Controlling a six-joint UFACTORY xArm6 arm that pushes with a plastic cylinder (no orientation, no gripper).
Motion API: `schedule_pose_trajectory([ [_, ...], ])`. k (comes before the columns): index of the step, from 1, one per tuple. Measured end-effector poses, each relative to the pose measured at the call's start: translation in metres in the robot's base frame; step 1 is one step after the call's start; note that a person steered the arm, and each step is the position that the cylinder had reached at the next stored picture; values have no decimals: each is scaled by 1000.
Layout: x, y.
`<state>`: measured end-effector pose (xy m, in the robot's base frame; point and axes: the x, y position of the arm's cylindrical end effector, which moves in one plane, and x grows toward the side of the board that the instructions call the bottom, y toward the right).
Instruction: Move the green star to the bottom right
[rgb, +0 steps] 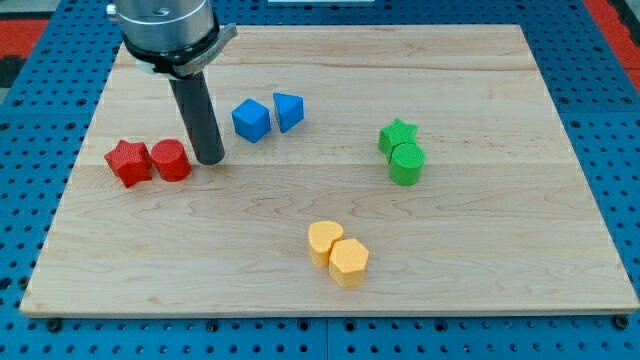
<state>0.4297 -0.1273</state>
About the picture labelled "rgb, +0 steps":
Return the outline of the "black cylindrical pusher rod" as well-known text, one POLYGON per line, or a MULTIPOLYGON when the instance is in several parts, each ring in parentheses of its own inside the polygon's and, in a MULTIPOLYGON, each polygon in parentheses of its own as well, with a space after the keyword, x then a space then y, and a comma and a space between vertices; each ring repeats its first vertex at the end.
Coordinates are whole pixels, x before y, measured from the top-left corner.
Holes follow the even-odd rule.
POLYGON ((225 149, 203 73, 169 83, 196 159, 204 165, 219 163, 225 149))

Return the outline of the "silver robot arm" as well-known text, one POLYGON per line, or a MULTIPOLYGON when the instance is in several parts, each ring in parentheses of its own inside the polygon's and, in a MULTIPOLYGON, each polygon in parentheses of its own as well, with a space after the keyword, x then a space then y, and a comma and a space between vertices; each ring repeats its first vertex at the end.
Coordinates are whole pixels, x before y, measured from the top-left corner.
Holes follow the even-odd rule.
POLYGON ((136 65, 169 80, 196 159, 219 163, 225 149, 204 69, 237 35, 236 25, 220 24, 209 0, 113 0, 106 13, 136 65))

